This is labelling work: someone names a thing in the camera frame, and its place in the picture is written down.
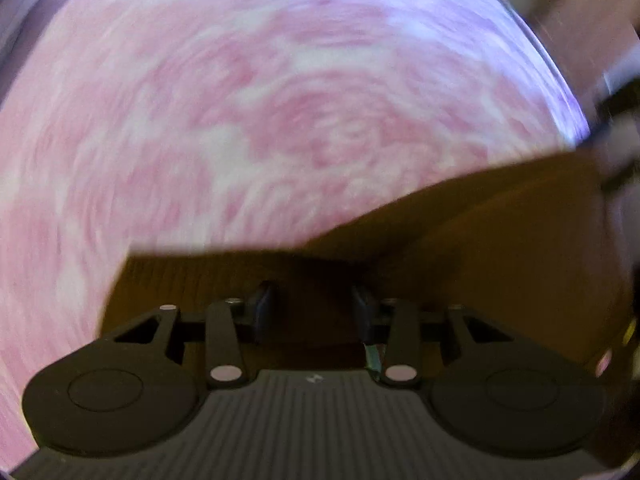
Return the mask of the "brown garment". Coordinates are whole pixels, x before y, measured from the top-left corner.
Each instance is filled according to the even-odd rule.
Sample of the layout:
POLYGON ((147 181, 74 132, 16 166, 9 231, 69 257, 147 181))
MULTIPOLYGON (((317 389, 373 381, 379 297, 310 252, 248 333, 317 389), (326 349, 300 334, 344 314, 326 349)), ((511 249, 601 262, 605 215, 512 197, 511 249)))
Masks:
POLYGON ((630 379, 639 321, 639 261, 625 240, 622 198, 637 159, 606 166, 577 150, 468 174, 375 209, 284 252, 224 250, 129 256, 108 298, 103 333, 154 301, 198 322, 237 296, 246 365, 280 356, 327 360, 359 336, 384 344, 398 304, 416 307, 425 375, 469 362, 452 312, 471 312, 481 344, 522 340, 597 370, 608 404, 589 447, 609 465, 639 445, 630 379))

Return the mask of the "pink floral bed blanket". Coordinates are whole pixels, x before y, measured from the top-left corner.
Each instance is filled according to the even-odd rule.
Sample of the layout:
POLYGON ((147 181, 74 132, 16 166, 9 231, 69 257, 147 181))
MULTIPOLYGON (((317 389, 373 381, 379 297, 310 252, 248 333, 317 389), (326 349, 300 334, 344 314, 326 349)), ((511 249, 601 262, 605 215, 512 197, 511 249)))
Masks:
POLYGON ((41 0, 2 75, 6 469, 131 248, 293 246, 586 128, 506 0, 41 0))

